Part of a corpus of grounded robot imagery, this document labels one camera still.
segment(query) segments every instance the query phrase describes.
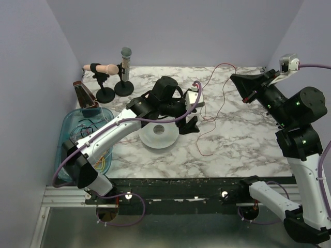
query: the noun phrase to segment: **white marble surface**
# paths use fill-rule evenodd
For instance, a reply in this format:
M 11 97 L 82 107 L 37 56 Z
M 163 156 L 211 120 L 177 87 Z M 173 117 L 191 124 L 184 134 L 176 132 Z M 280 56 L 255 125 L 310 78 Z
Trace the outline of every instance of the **white marble surface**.
M 130 71 L 130 81 L 135 90 L 131 96 L 118 97 L 108 104 L 114 116 L 125 108 L 126 103 L 152 89 L 163 75 L 176 79 L 185 91 L 194 80 L 205 85 L 212 67 L 136 67 Z M 234 72 L 232 68 L 216 69 L 210 83 L 203 90 L 207 115 L 216 116 L 223 104 L 222 87 Z M 238 74 L 259 74 L 257 68 L 238 68 Z M 99 86 L 86 72 L 84 84 L 95 95 Z M 118 76 L 110 76 L 106 86 L 114 87 Z M 203 154 L 199 154 L 196 140 L 202 133 L 214 127 L 213 122 L 202 121 L 199 116 L 200 133 L 181 135 L 175 146 L 163 153 L 152 152 L 144 147 L 138 133 L 132 133 L 113 149 L 113 160 L 107 176 L 110 178 L 160 178 L 160 177 L 246 177 L 290 176 L 286 159 L 278 147 L 275 121 L 265 115 L 265 110 L 256 102 L 243 104 L 234 84 L 224 87 L 225 105 L 216 120 L 216 129 L 199 140 Z

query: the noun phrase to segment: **purple tube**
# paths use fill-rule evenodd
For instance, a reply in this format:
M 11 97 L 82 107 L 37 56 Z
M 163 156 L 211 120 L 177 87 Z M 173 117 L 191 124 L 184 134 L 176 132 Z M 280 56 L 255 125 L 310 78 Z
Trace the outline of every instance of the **purple tube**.
M 326 157 L 326 155 L 327 155 L 327 153 L 329 152 L 330 149 L 331 149 L 331 141 L 326 146 L 326 148 L 325 148 L 325 150 L 324 150 L 324 152 L 323 152 L 323 154 L 322 154 L 322 156 L 321 156 L 321 158 L 319 160 L 318 171 L 317 171 L 319 178 L 322 178 L 323 177 L 323 173 L 322 173 L 323 162 L 324 162 L 324 159 L 325 159 L 325 157 Z M 324 181 L 323 180 L 319 180 L 319 183 L 320 183 L 321 193 L 322 193 L 322 197 L 323 197 L 324 204 L 325 204 L 325 207 L 326 207 L 327 215 L 329 216 L 329 219 L 331 219 L 331 208 L 330 208 L 329 201 L 327 199 Z
M 324 69 L 330 69 L 331 70 L 331 66 L 328 65 L 321 65 L 321 64 L 300 64 L 299 68 L 309 68 L 309 67 L 314 67 L 314 68 L 324 68 Z M 319 160 L 319 164 L 318 164 L 318 177 L 322 178 L 323 174 L 322 174 L 322 167 L 323 167 L 323 161 L 328 153 L 328 151 L 331 148 L 331 141 L 329 142 L 329 144 L 327 145 L 327 147 L 325 148 L 320 160 Z M 329 219 L 331 219 L 331 207 L 330 204 L 328 202 L 327 199 L 327 195 L 326 195 L 326 191 L 325 191 L 325 186 L 324 186 L 324 181 L 323 180 L 319 180 L 319 184 L 320 184 L 320 188 L 321 188 L 321 194 L 324 200 L 324 204 L 325 204 L 325 208 L 327 211 L 327 215 L 329 216 Z
M 321 64 L 299 64 L 299 68 L 307 68 L 307 67 L 314 67 L 314 68 L 324 68 L 324 69 L 330 69 L 331 66 L 328 65 L 321 65 Z
M 104 223 L 104 224 L 106 224 L 108 226 L 126 227 L 126 226 L 133 226 L 134 224 L 140 222 L 144 218 L 145 211 L 146 211 L 146 205 L 145 205 L 145 202 L 144 202 L 143 198 L 140 195 L 138 195 L 138 194 L 134 194 L 134 193 L 130 193 L 130 194 L 123 193 L 123 194 L 118 194 L 118 195 L 113 195 L 113 196 L 102 196 L 102 195 L 99 195 L 97 193 L 95 193 L 95 194 L 97 196 L 99 196 L 101 199 L 112 199 L 112 198 L 116 198 L 116 197 L 120 197 L 120 196 L 124 196 L 124 195 L 134 195 L 134 196 L 138 197 L 139 200 L 141 201 L 141 203 L 143 204 L 143 212 L 142 212 L 141 216 L 136 221 L 134 221 L 132 223 L 129 223 L 129 224 L 113 224 L 113 223 L 104 222 L 102 220 L 99 220 L 101 223 Z

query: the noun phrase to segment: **clear plastic bowl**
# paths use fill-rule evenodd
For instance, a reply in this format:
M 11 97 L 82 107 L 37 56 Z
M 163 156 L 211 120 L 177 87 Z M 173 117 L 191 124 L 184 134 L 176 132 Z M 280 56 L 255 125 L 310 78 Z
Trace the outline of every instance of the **clear plastic bowl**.
M 114 118 L 113 113 L 107 109 L 107 108 L 102 108 L 103 114 L 108 119 L 108 121 L 112 120 Z M 60 166 L 61 164 L 61 153 L 62 153 L 62 143 L 68 139 L 70 139 L 70 134 L 72 131 L 78 126 L 78 125 L 86 125 L 86 126 L 91 126 L 94 129 L 94 132 L 97 130 L 97 128 L 101 128 L 104 126 L 107 122 L 105 121 L 101 108 L 90 108 L 90 109 L 77 109 L 71 111 L 63 120 L 62 123 L 62 128 L 61 128 L 61 133 L 60 137 L 58 139 L 58 144 L 57 144 L 57 150 L 56 150 L 56 157 L 55 157 L 55 170 Z M 111 162 L 112 162 L 112 147 L 109 148 L 108 152 L 104 155 L 105 157 L 105 166 L 102 171 L 97 169 L 96 171 L 105 174 L 110 168 Z M 72 182 L 71 177 L 65 172 L 65 170 L 62 168 L 60 172 L 58 173 L 58 178 L 67 181 L 67 182 Z

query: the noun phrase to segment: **wall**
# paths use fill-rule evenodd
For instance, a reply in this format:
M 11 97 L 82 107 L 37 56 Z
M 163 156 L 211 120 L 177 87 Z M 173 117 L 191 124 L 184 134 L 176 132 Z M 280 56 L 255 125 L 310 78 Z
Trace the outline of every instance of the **wall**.
M 80 66 L 44 0 L 0 8 L 0 247 L 29 247 Z
M 263 66 L 303 0 L 47 0 L 81 65 Z
M 286 53 L 297 53 L 302 64 L 320 63 L 331 65 L 330 0 L 305 0 L 295 20 L 274 53 L 268 67 L 279 70 L 279 58 Z M 302 68 L 288 80 L 277 84 L 287 97 L 306 86 L 314 86 L 324 93 L 328 114 L 313 126 L 318 131 L 325 148 L 331 140 L 331 71 Z M 325 173 L 331 186 L 331 156 L 326 158 Z

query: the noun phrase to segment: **blue plastic tub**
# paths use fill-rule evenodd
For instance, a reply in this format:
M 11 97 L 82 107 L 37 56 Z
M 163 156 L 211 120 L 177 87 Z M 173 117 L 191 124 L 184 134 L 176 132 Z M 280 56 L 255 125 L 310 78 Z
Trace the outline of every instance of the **blue plastic tub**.
M 103 114 L 108 119 L 108 121 L 114 118 L 113 113 L 107 109 L 102 108 Z M 56 157 L 55 157 L 55 170 L 61 164 L 61 153 L 62 153 L 62 143 L 68 139 L 73 141 L 82 138 L 81 134 L 86 135 L 87 133 L 95 132 L 97 129 L 101 128 L 106 124 L 106 120 L 102 115 L 101 108 L 90 108 L 86 110 L 78 109 L 71 111 L 63 120 L 60 137 L 57 144 Z M 98 166 L 92 165 L 95 167 L 97 172 L 102 174 L 107 173 L 112 162 L 112 147 L 109 148 L 108 152 L 103 156 L 105 158 L 104 166 L 100 162 Z M 71 182 L 71 177 L 65 172 L 64 169 L 61 169 L 58 173 L 58 178 Z

